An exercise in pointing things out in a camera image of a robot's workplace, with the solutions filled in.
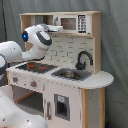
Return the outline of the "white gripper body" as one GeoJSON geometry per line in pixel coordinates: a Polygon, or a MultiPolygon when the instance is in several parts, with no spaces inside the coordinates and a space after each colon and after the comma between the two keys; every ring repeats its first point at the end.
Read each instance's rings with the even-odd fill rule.
{"type": "Polygon", "coordinates": [[[63,32],[63,26],[54,26],[47,24],[41,24],[41,26],[44,28],[45,32],[55,32],[55,33],[63,32]]]}

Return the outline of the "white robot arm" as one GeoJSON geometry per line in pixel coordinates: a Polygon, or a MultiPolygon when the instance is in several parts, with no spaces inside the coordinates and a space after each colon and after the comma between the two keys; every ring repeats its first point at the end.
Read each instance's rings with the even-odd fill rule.
{"type": "MultiPolygon", "coordinates": [[[[22,32],[22,39],[31,43],[32,48],[26,52],[14,41],[0,43],[0,80],[8,63],[41,60],[52,44],[48,32],[62,31],[62,26],[47,24],[27,27],[22,32]]],[[[48,125],[42,116],[23,111],[0,90],[0,128],[48,128],[48,125]]]]}

